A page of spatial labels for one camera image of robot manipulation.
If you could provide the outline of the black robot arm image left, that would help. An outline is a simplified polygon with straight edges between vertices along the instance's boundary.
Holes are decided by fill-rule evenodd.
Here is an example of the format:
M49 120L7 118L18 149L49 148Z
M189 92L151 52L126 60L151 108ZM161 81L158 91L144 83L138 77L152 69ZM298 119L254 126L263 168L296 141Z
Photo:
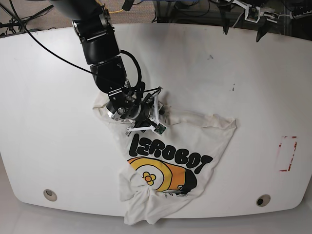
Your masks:
M52 0L50 2L72 20L84 56L100 91L108 95L106 106L112 120L134 123L144 130L159 125L159 112L153 94L143 96L145 83L136 58L120 50L109 11L97 0ZM127 80L121 54L127 55L137 69L137 82Z

